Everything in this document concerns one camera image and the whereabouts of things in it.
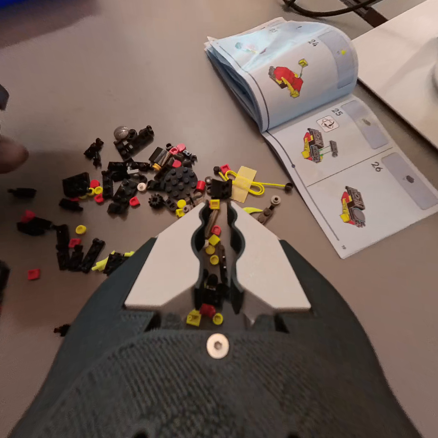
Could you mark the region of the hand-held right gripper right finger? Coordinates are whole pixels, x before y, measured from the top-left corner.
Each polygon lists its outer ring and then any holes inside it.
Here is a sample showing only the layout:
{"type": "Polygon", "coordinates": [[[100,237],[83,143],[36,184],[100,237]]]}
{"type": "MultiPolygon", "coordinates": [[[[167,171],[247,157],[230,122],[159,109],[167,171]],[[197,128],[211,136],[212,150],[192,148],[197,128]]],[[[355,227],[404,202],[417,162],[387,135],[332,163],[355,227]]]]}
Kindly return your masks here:
{"type": "Polygon", "coordinates": [[[261,315],[307,312],[311,304],[280,239],[234,201],[227,204],[230,246],[229,301],[251,323],[261,315]]]}

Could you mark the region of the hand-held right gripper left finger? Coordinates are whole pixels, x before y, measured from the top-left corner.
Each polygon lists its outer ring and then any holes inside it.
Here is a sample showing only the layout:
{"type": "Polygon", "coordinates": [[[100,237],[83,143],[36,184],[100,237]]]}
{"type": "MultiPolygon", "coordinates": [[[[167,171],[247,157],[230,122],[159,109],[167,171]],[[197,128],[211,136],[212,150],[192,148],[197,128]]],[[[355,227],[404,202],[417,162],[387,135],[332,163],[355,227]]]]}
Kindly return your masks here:
{"type": "Polygon", "coordinates": [[[200,252],[209,216],[204,202],[156,237],[124,302],[126,309],[189,313],[195,308],[194,291],[204,272],[200,252]]]}

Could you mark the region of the pile of lego pieces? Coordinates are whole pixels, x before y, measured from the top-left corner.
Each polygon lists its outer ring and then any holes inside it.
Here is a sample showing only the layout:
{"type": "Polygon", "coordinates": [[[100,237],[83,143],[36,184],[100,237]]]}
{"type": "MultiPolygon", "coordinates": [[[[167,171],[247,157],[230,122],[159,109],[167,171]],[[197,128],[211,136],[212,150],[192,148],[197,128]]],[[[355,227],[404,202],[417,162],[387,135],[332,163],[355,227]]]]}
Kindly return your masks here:
{"type": "MultiPolygon", "coordinates": [[[[93,165],[97,167],[101,166],[100,161],[100,151],[103,146],[103,141],[99,138],[85,151],[85,156],[87,159],[93,159],[93,165]]],[[[84,218],[81,216],[83,211],[83,205],[81,203],[85,202],[84,199],[90,200],[94,199],[97,205],[104,205],[105,202],[109,202],[107,208],[107,214],[111,217],[125,217],[129,208],[137,208],[141,205],[138,199],[138,193],[149,193],[150,189],[152,191],[158,191],[157,194],[162,195],[164,191],[164,177],[161,178],[159,173],[158,179],[148,181],[146,176],[143,174],[150,170],[151,165],[146,162],[135,162],[131,159],[128,163],[123,162],[109,162],[108,169],[101,172],[101,177],[99,179],[92,179],[88,172],[83,172],[72,177],[64,178],[62,180],[64,197],[59,201],[60,211],[69,211],[74,215],[74,221],[78,222],[79,219],[84,218]]],[[[35,188],[8,188],[8,193],[14,199],[17,199],[15,204],[26,204],[34,200],[38,191],[35,188]]],[[[172,211],[179,208],[176,202],[173,202],[171,198],[165,200],[166,208],[170,208],[172,211]]],[[[97,262],[101,251],[105,247],[104,239],[99,239],[94,236],[90,244],[88,252],[84,252],[83,249],[83,236],[87,233],[86,224],[77,224],[76,231],[74,235],[70,233],[68,224],[56,224],[53,221],[41,218],[35,215],[34,211],[27,209],[22,215],[20,221],[16,222],[16,229],[19,235],[37,237],[46,236],[47,233],[56,234],[56,242],[53,243],[53,254],[54,251],[57,253],[57,266],[60,271],[71,271],[71,272],[82,272],[88,274],[90,271],[103,271],[105,275],[109,276],[114,272],[125,260],[134,254],[131,252],[112,252],[108,258],[102,262],[97,262]]],[[[16,249],[17,254],[20,255],[20,260],[23,259],[27,261],[26,257],[28,253],[32,258],[32,269],[27,270],[27,281],[36,281],[41,277],[41,266],[43,262],[45,263],[49,257],[48,246],[44,250],[41,250],[42,246],[37,245],[38,248],[34,248],[31,244],[17,244],[16,249]]],[[[67,284],[67,288],[73,283],[61,282],[61,280],[56,279],[53,276],[54,265],[51,265],[51,270],[48,272],[51,277],[50,281],[47,283],[47,287],[44,289],[49,292],[62,292],[62,285],[67,284]]],[[[30,326],[35,326],[38,318],[43,317],[43,311],[49,309],[52,305],[52,301],[45,302],[43,300],[44,293],[38,295],[38,299],[21,297],[18,299],[18,292],[14,293],[14,297],[17,298],[18,304],[18,316],[20,319],[20,324],[23,327],[30,328],[30,326]]]]}

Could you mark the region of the black round lego plate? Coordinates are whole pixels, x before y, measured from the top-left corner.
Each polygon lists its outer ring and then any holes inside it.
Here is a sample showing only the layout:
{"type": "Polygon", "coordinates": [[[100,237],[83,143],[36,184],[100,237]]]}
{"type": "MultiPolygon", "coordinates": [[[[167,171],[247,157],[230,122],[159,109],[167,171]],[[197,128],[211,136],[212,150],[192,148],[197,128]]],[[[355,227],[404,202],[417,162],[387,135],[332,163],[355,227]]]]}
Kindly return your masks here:
{"type": "Polygon", "coordinates": [[[185,199],[194,192],[198,178],[192,168],[172,168],[164,177],[164,191],[172,199],[185,199]]]}

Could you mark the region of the lego instruction booklet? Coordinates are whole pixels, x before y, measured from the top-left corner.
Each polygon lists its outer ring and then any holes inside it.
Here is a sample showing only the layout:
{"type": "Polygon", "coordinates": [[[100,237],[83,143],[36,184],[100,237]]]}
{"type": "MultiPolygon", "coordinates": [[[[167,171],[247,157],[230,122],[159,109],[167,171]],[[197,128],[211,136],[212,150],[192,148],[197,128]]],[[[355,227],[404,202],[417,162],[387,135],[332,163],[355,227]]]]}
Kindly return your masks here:
{"type": "Polygon", "coordinates": [[[352,41],[276,18],[205,52],[284,164],[341,258],[438,210],[437,190],[353,90],[352,41]]]}

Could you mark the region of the person's left hand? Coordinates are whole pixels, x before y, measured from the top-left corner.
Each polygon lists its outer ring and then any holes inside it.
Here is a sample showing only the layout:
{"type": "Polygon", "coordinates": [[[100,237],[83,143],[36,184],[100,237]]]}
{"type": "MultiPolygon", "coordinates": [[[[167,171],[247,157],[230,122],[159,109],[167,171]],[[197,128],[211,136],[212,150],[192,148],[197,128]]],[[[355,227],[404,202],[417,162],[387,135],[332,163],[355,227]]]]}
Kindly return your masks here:
{"type": "Polygon", "coordinates": [[[0,140],[0,174],[10,173],[23,165],[29,157],[24,145],[2,137],[0,140]]]}

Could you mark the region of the white flat box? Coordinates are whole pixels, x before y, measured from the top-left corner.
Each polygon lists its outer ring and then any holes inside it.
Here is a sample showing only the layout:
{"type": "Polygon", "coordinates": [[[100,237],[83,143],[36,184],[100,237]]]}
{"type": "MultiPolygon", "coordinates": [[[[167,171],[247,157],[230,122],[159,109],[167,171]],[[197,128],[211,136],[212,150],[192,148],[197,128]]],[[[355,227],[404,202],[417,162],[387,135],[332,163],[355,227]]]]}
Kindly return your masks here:
{"type": "Polygon", "coordinates": [[[359,81],[438,147],[438,2],[428,0],[353,40],[359,81]]]}

